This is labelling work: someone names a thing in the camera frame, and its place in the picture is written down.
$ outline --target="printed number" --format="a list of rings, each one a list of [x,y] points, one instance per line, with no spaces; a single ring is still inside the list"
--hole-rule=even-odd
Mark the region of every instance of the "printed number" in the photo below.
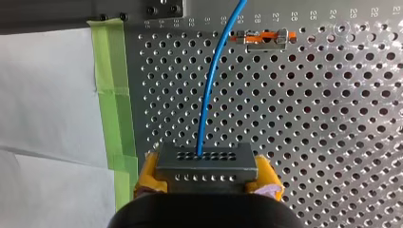
[[[256,24],[260,24],[260,22],[261,22],[261,15],[260,15],[260,13],[259,13],[259,14],[255,14],[255,23],[256,23]]]
[[[274,12],[274,13],[273,13],[273,21],[274,21],[274,22],[278,22],[278,20],[279,20],[279,13],[278,13],[278,12]]]
[[[243,15],[238,16],[238,24],[243,24]]]
[[[398,15],[400,14],[400,7],[393,7],[393,15]]]
[[[350,18],[356,18],[357,13],[358,9],[350,9]]]
[[[226,25],[226,16],[221,17],[221,24]]]
[[[189,18],[189,27],[195,27],[195,18]]]
[[[310,19],[311,19],[311,21],[316,21],[317,20],[317,11],[316,10],[312,10],[310,12]]]
[[[163,28],[163,24],[165,23],[165,21],[164,20],[159,20],[158,22],[160,23],[160,28]]]
[[[371,8],[371,17],[377,17],[379,15],[379,8]]]
[[[149,21],[144,21],[144,25],[145,25],[145,28],[146,28],[146,29],[150,29],[150,28],[151,28]]]
[[[298,20],[298,12],[291,12],[291,21]]]
[[[332,9],[330,10],[330,19],[335,19],[337,14],[337,10]]]
[[[179,26],[179,19],[174,19],[174,27],[177,28]]]
[[[210,25],[210,21],[211,21],[211,18],[210,18],[210,17],[204,17],[204,23],[205,23],[206,25]]]

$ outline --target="black screw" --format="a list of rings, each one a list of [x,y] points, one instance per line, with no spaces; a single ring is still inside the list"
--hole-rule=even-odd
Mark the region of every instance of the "black screw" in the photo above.
[[[121,14],[119,14],[119,17],[121,18],[122,21],[128,20],[128,15],[125,12],[121,12]]]
[[[157,9],[155,9],[153,7],[149,7],[149,8],[147,8],[147,14],[148,15],[155,15],[155,14],[157,14]]]
[[[100,15],[100,21],[106,21],[106,20],[107,20],[106,14],[101,14]]]
[[[172,6],[172,7],[171,7],[171,12],[177,13],[177,12],[179,12],[179,11],[181,11],[181,8],[180,8],[179,6]]]

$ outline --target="perforated metal block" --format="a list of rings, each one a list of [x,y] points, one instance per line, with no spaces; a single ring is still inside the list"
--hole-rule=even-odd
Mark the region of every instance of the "perforated metal block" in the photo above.
[[[197,156],[194,147],[165,142],[155,177],[167,181],[171,193],[243,193],[245,184],[258,177],[258,169],[249,143],[205,147],[202,156]]]
[[[205,74],[235,5],[188,1],[183,20],[129,22],[138,154],[195,145]],[[401,228],[402,5],[250,0],[234,30],[288,28],[297,41],[269,53],[228,44],[221,57],[205,143],[249,142],[270,158],[306,227]]]

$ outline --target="blue cable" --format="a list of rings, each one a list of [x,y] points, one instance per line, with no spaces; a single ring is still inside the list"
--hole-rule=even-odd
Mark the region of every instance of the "blue cable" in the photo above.
[[[217,69],[217,64],[219,63],[222,50],[224,49],[225,42],[227,41],[228,36],[229,36],[229,32],[231,31],[232,27],[234,26],[235,22],[237,21],[238,15],[240,15],[240,12],[243,10],[246,3],[247,3],[247,0],[240,0],[237,7],[232,12],[231,17],[229,18],[228,23],[226,24],[225,29],[222,32],[220,41],[217,44],[216,52],[214,53],[214,57],[213,57],[213,61],[211,62],[210,69],[208,70],[207,82],[205,85],[204,95],[203,95],[202,105],[201,105],[201,118],[200,118],[200,122],[199,122],[198,143],[197,143],[198,156],[202,155],[202,142],[203,142],[203,138],[204,138],[205,121],[207,119],[207,111],[208,111],[207,105],[208,105],[208,102],[210,101],[210,91],[211,91],[211,86],[213,85],[213,82],[214,82],[214,74]]]

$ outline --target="metal block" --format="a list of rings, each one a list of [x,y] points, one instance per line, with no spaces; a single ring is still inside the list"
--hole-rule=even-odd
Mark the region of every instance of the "metal block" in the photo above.
[[[186,12],[185,0],[144,0],[144,20],[183,18]]]
[[[169,192],[243,192],[245,183],[256,179],[258,169],[249,143],[237,148],[207,147],[202,157],[195,148],[163,144],[156,178],[168,182]]]

